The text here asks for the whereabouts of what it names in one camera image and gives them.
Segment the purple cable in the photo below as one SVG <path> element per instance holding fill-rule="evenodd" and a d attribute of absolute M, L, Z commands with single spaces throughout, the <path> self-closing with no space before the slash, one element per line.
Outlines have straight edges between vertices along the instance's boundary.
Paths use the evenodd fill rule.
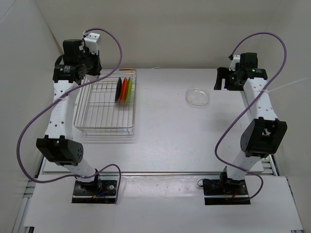
<path fill-rule="evenodd" d="M 262 94 L 264 93 L 265 89 L 267 89 L 267 87 L 270 85 L 271 82 L 273 82 L 273 80 L 279 75 L 279 73 L 282 71 L 282 69 L 284 68 L 285 66 L 285 63 L 286 63 L 286 58 L 287 58 L 287 50 L 286 50 L 286 46 L 285 46 L 285 43 L 284 41 L 279 37 L 277 36 L 276 34 L 274 33 L 266 33 L 266 32 L 261 32 L 261 33 L 254 33 L 254 34 L 251 34 L 249 35 L 248 37 L 244 38 L 236 47 L 235 49 L 233 50 L 232 52 L 232 55 L 234 54 L 234 52 L 237 50 L 237 48 L 245 41 L 247 40 L 248 38 L 250 37 L 253 37 L 255 35 L 260 35 L 260 34 L 267 34 L 267 35 L 271 35 L 271 36 L 274 36 L 276 39 L 278 39 L 282 46 L 283 46 L 283 49 L 284 49 L 284 59 L 283 59 L 283 63 L 280 67 L 280 69 L 278 70 L 278 72 L 272 77 L 272 79 L 270 81 L 267 82 L 267 84 L 263 87 L 263 89 L 260 91 L 260 93 L 258 94 L 258 96 L 248 105 L 247 108 L 245 108 L 245 110 L 232 122 L 232 124 L 228 127 L 228 129 L 224 132 L 224 134 L 220 137 L 220 139 L 218 140 L 217 144 L 216 144 L 216 147 L 215 147 L 215 155 L 216 155 L 216 158 L 223 162 L 224 164 L 227 164 L 229 166 L 232 166 L 232 167 L 235 167 L 241 171 L 246 171 L 248 174 L 251 174 L 251 175 L 254 175 L 254 176 L 257 176 L 259 177 L 259 179 L 261 180 L 261 185 L 260 185 L 260 188 L 258 189 L 258 191 L 252 195 L 251 197 L 247 198 L 247 199 L 243 199 L 243 201 L 246 201 L 246 200 L 251 200 L 252 198 L 254 198 L 255 196 L 258 195 L 258 193 L 262 190 L 262 187 L 263 187 L 263 179 L 260 175 L 254 173 L 254 172 L 250 172 L 250 171 L 247 171 L 239 166 L 236 166 L 234 164 L 231 164 L 223 159 L 221 159 L 217 153 L 217 149 L 220 145 L 220 143 L 222 142 L 222 140 L 224 139 L 224 137 L 228 134 L 228 132 L 232 129 L 232 127 L 238 122 L 238 120 L 254 105 L 254 103 L 262 96 Z"/>
<path fill-rule="evenodd" d="M 37 180 L 33 177 L 31 177 L 31 175 L 26 171 L 22 161 L 21 161 L 21 158 L 20 158 L 20 144 L 21 144 L 21 140 L 23 139 L 23 136 L 24 134 L 26 133 L 27 129 L 31 126 L 32 123 L 34 123 L 34 121 L 36 121 L 40 116 L 42 116 L 44 113 L 46 113 L 49 109 L 51 109 L 53 106 L 55 106 L 59 101 L 61 101 L 62 98 L 64 98 L 65 96 L 67 96 L 69 93 L 71 93 L 72 91 L 75 91 L 81 87 L 84 87 L 84 86 L 87 86 L 87 85 L 90 85 L 92 83 L 95 83 L 95 82 L 98 82 L 100 80 L 103 80 L 107 77 L 109 77 L 113 72 L 115 72 L 119 65 L 121 64 L 121 61 L 122 61 L 122 48 L 121 48 L 121 45 L 119 43 L 119 41 L 116 39 L 116 37 L 111 34 L 110 32 L 106 31 L 105 29 L 101 29 L 101 28 L 91 28 L 91 29 L 88 29 L 86 30 L 85 32 L 88 33 L 90 31 L 95 31 L 95 30 L 98 30 L 98 31 L 102 31 L 102 32 L 105 32 L 107 33 L 108 35 L 110 35 L 114 41 L 117 43 L 118 47 L 119 47 L 119 51 L 120 51 L 120 59 L 119 59 L 119 62 L 117 64 L 117 66 L 107 75 L 99 78 L 99 79 L 96 79 L 96 80 L 93 80 L 93 81 L 90 81 L 90 82 L 87 82 L 87 83 L 84 83 L 80 86 L 77 86 L 77 87 L 74 87 L 70 90 L 68 90 L 67 92 L 65 92 L 63 95 L 61 95 L 56 101 L 54 101 L 52 104 L 50 104 L 48 107 L 46 107 L 43 111 L 41 111 L 38 115 L 36 115 L 31 121 L 29 121 L 29 123 L 25 126 L 25 128 L 22 130 L 22 132 L 20 133 L 20 136 L 18 138 L 18 141 L 17 141 L 17 146 L 16 146 L 16 155 L 17 155 L 17 161 L 18 161 L 18 164 L 20 166 L 20 169 L 23 171 L 23 173 L 25 174 L 25 176 L 33 181 L 33 182 L 36 182 L 36 183 L 51 183 L 51 182 L 54 182 L 54 181 L 57 181 L 57 180 L 60 180 L 60 179 L 63 179 L 63 178 L 66 178 L 66 177 L 80 177 L 79 175 L 73 175 L 73 174 L 70 174 L 70 175 L 65 175 L 65 176 L 60 176 L 58 178 L 55 178 L 55 179 L 52 179 L 52 180 L 48 180 L 48 181 L 40 181 L 40 180 Z M 87 177 L 84 177 L 84 178 L 92 178 L 94 176 L 96 176 L 97 174 L 99 174 L 100 172 L 102 172 L 103 170 L 105 170 L 106 168 L 110 167 L 110 166 L 115 166 L 118 170 L 119 170 L 119 175 L 120 175 L 120 179 L 119 179 L 119 184 L 118 184 L 118 188 L 117 188 L 117 194 L 116 194 L 116 202 L 117 202 L 117 199 L 118 199 L 118 192 L 119 192 L 119 186 L 120 186 L 120 182 L 121 182 L 121 170 L 120 168 L 116 165 L 116 164 L 109 164 L 107 166 L 105 166 L 104 168 L 100 169 L 98 172 L 96 172 L 94 175 L 91 175 L 91 176 L 87 176 Z"/>

